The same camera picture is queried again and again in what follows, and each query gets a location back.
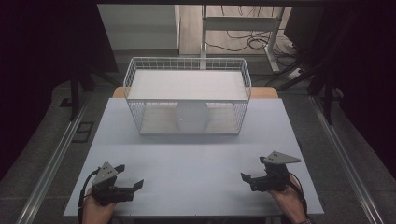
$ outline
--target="wrist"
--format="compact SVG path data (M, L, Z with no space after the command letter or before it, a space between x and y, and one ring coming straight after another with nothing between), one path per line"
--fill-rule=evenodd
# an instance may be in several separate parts
M303 210L290 212L287 214L287 216L293 224L305 224L305 222L309 219Z
M303 222L297 222L298 224L315 224L315 221L314 221L314 219L312 219L312 218L307 218L305 221L303 221Z

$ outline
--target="wire mesh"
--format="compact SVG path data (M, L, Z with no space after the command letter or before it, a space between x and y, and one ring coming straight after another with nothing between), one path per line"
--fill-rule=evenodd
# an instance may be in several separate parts
M134 75L138 70L239 71L245 87L246 100L205 101L207 111L209 111L209 122L205 129L199 132L183 132L183 130L179 129L178 120L175 118L175 108L182 100L160 101L128 98L133 86ZM132 58L124 79L124 94L136 127L141 134L239 134L248 108L251 82L246 61L240 58Z

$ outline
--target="metal rail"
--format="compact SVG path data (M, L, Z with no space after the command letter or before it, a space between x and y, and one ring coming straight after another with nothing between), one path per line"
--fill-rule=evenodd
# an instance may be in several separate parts
M50 188L50 184L55 177L56 172L58 171L62 159L64 158L64 154L70 145L73 134L76 132L79 122L81 121L81 118L85 113L90 98L91 94L88 92L83 95L81 101L81 109L77 113L75 119L73 121L70 121L69 125L67 126L61 142L57 146L55 152L52 154L52 157L50 158L44 172L38 179L38 182L35 185L35 188L30 195L27 203L23 207L16 223L32 223L34 221L35 215L37 214L38 209L40 208L44 197L46 196L47 191Z
M318 101L317 98L314 98L312 96L310 96L309 98L311 100L312 105L316 109L318 118L323 126L325 133L328 135L329 139L331 140L335 154L337 155L341 163L341 166L344 168L344 171L346 172L346 176L349 179L350 184L353 190L355 191L358 200L361 203L361 207L363 208L364 213L366 214L370 223L375 223L375 224L384 223L378 212L375 202L372 196L370 195L370 192L368 191L367 187L364 185L363 181L359 177L358 172L356 171L355 167L352 164L352 161L348 157L347 151L344 149L344 146L341 143L340 139L338 138L335 129L333 128L332 125L329 125L323 113L321 112L323 109L320 102Z

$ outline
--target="black curtain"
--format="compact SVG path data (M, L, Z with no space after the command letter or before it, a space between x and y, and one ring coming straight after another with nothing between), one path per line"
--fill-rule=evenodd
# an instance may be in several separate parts
M336 62L340 105L396 177L396 19L393 4L370 1Z
M54 87L87 65L117 72L97 5L0 3L1 178L46 114Z

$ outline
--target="gray floor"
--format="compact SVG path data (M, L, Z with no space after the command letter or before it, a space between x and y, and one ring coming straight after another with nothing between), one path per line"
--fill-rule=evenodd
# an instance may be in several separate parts
M186 51L184 55L194 55ZM120 74L112 74L115 79L123 81L127 63L133 52L116 52ZM174 52L139 52L138 56L178 56ZM265 57L240 55L247 59L247 66L252 75L253 86L264 86L272 72ZM49 191L35 216L34 223L78 223L75 218L64 218L63 212L71 192L78 179L79 171L90 149L92 139L100 123L106 102L112 96L115 87L99 77L93 76L95 91L87 107L82 122L93 122L92 133L86 143L71 143L67 149L59 170L54 177ZM314 216L317 223L369 223L361 202L351 187L337 155L334 153L329 137L324 132L317 112L306 94L309 80L280 91L291 126L301 144L304 159L317 189L323 206L324 215ZM15 223L20 212L30 197L38 178L58 146L67 125L71 110L59 107L63 98L70 97L69 83L54 89L52 104L46 117L42 120L25 150L14 166L0 183L0 223ZM340 109L338 102L332 105L333 127L352 160L363 183L375 200L384 223L396 220L396 181L391 177L383 163L370 146L359 135ZM75 139L85 136L76 134ZM135 223L192 223L192 220L135 220ZM265 223L263 220L229 220L227 223Z

